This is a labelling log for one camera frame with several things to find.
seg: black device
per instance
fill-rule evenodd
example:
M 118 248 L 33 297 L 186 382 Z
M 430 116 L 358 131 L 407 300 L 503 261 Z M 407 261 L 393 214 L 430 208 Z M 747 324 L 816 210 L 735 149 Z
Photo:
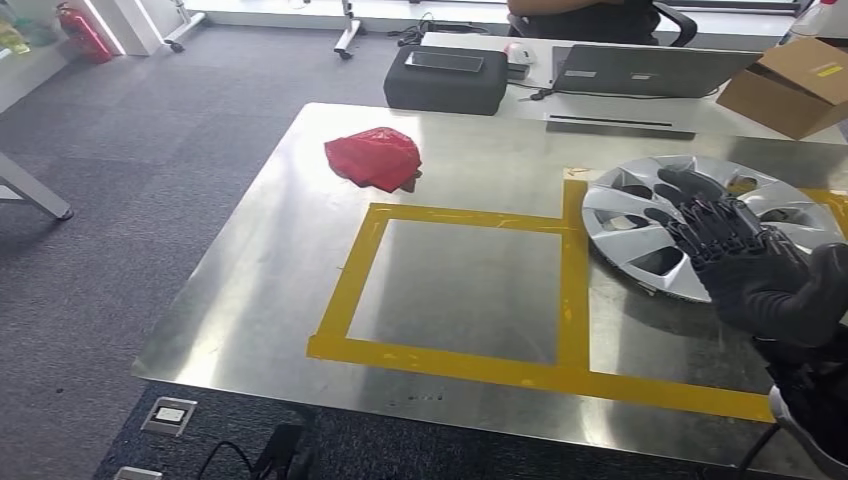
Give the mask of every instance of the black device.
M 510 63 L 507 67 L 507 78 L 510 80 L 524 80 L 530 71 L 530 65 L 523 63 Z
M 483 57 L 412 51 L 409 52 L 409 56 L 403 63 L 410 67 L 441 68 L 443 70 L 476 73 L 483 68 Z
M 250 480 L 269 478 L 268 475 L 272 472 L 277 472 L 277 478 L 281 479 L 305 480 L 311 458 L 307 458 L 305 466 L 297 464 L 298 470 L 293 471 L 297 445 L 303 435 L 303 430 L 302 425 L 277 425 L 271 439 L 265 444 L 265 448 L 251 469 Z
M 407 45 L 389 68 L 383 92 L 391 108 L 494 115 L 506 85 L 503 52 Z

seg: brown cardboard box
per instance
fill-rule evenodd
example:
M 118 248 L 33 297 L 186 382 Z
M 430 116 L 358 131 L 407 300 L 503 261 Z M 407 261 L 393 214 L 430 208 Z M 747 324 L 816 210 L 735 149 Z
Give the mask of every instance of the brown cardboard box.
M 848 118 L 848 53 L 816 39 L 766 51 L 716 102 L 801 139 Z

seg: black cable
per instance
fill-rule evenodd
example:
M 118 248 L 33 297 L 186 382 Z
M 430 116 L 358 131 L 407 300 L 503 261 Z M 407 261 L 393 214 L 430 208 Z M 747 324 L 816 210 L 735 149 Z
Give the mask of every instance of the black cable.
M 672 96 L 656 96 L 656 97 L 646 97 L 646 96 L 636 96 L 636 95 L 619 95 L 615 93 L 589 93 L 589 92 L 575 92 L 573 90 L 557 90 L 550 87 L 540 87 L 536 85 L 525 85 L 523 83 L 517 82 L 509 82 L 510 85 L 515 85 L 516 87 L 528 88 L 531 90 L 538 90 L 538 92 L 530 95 L 531 100 L 542 100 L 546 97 L 550 97 L 555 93 L 561 93 L 563 95 L 574 95 L 574 96 L 582 96 L 582 97 L 600 97 L 600 98 L 628 98 L 630 100 L 663 100 L 663 99 L 671 99 L 671 98 L 684 98 L 684 97 L 672 97 Z M 714 88 L 710 93 L 704 95 L 700 98 L 706 98 L 711 95 L 715 95 L 718 93 L 718 88 Z
M 484 27 L 478 27 L 471 23 L 434 23 L 433 31 L 446 33 L 479 33 L 481 35 L 491 35 L 492 32 Z
M 436 18 L 433 17 L 433 14 L 430 12 L 421 15 L 421 18 L 418 20 L 418 23 L 412 25 L 410 27 L 406 27 L 403 30 L 393 30 L 388 32 L 386 36 L 389 37 L 401 37 L 398 40 L 398 47 L 405 47 L 407 45 L 421 45 L 421 40 L 424 38 L 424 34 L 432 31 L 433 26 L 436 24 Z
M 704 467 L 695 467 L 695 478 L 698 480 L 707 480 L 707 469 Z
M 745 454 L 745 458 L 742 459 L 742 462 L 736 468 L 736 480 L 743 480 L 745 478 L 745 474 L 748 472 L 748 467 L 751 466 L 751 462 L 754 461 L 754 458 L 758 453 L 760 453 L 760 450 L 766 446 L 769 440 L 771 440 L 771 437 L 773 437 L 778 430 L 780 430 L 780 425 L 777 423 L 772 424 L 772 426 L 770 426 L 769 429 L 760 436 L 757 443 L 748 450 L 748 453 Z
M 206 468 L 209 467 L 209 463 L 212 462 L 212 459 L 215 458 L 215 455 L 218 453 L 218 450 L 220 450 L 221 447 L 230 447 L 231 449 L 233 449 L 241 458 L 241 461 L 242 463 L 244 463 L 244 466 L 247 467 L 248 473 L 253 471 L 253 465 L 250 464 L 250 460 L 247 459 L 247 455 L 244 454 L 242 449 L 239 448 L 239 446 L 233 442 L 223 440 L 221 442 L 218 442 L 218 444 L 215 445 L 215 448 L 213 448 L 212 451 L 209 452 L 209 456 L 206 457 L 206 461 L 203 462 L 203 466 L 200 467 L 200 470 L 198 470 L 197 472 L 197 476 L 195 477 L 196 480 L 201 480 L 203 478 L 203 474 L 206 472 Z

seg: silver hubcap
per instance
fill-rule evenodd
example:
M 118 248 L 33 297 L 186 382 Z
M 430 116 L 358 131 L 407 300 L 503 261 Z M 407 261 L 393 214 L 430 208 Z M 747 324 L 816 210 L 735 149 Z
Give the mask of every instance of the silver hubcap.
M 830 211 L 776 178 L 710 157 L 671 155 L 640 158 L 613 169 L 589 186 L 583 199 L 583 223 L 597 249 L 617 268 L 651 290 L 696 302 L 709 302 L 689 258 L 674 246 L 658 223 L 644 215 L 659 208 L 680 212 L 653 192 L 657 170 L 674 165 L 708 175 L 736 193 L 763 223 L 774 225 L 803 251 L 844 242 Z

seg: yellow tape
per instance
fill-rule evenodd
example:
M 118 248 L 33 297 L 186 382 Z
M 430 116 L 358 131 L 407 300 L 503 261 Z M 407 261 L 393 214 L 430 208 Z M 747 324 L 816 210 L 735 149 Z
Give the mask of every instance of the yellow tape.
M 830 207 L 830 211 L 836 218 L 836 223 L 842 230 L 842 236 L 848 237 L 848 197 L 815 188 L 802 188 L 800 190 L 812 201 Z
M 506 228 L 540 233 L 560 233 L 565 228 L 561 218 L 383 203 L 374 203 L 371 207 L 377 211 L 390 213 L 391 218 L 395 220 Z
M 836 65 L 836 66 L 828 68 L 827 70 L 822 70 L 821 72 L 817 73 L 816 75 L 824 78 L 824 77 L 833 75 L 836 72 L 841 72 L 841 71 L 842 71 L 842 67 L 840 65 Z
M 563 188 L 562 219 L 572 230 L 561 241 L 557 362 L 589 370 L 589 245 L 580 213 L 587 184 L 565 180 Z
M 316 335 L 335 338 L 347 336 L 388 223 L 387 211 L 374 208 L 373 204 L 368 208 Z
M 318 331 L 309 339 L 313 358 L 440 375 L 478 382 L 607 398 L 689 412 L 773 421 L 764 395 L 662 380 L 591 372 L 589 368 L 588 237 L 580 206 L 586 183 L 566 180 L 562 218 L 533 217 L 409 205 L 372 204 L 354 240 Z M 848 233 L 848 197 L 804 192 L 830 206 Z M 552 233 L 562 238 L 558 365 L 382 344 L 345 338 L 389 220 L 447 223 Z
M 662 380 L 609 375 L 367 340 L 322 338 L 318 335 L 309 339 L 307 355 L 372 367 L 606 398 L 687 412 L 761 422 L 773 421 L 767 397 L 763 395 Z

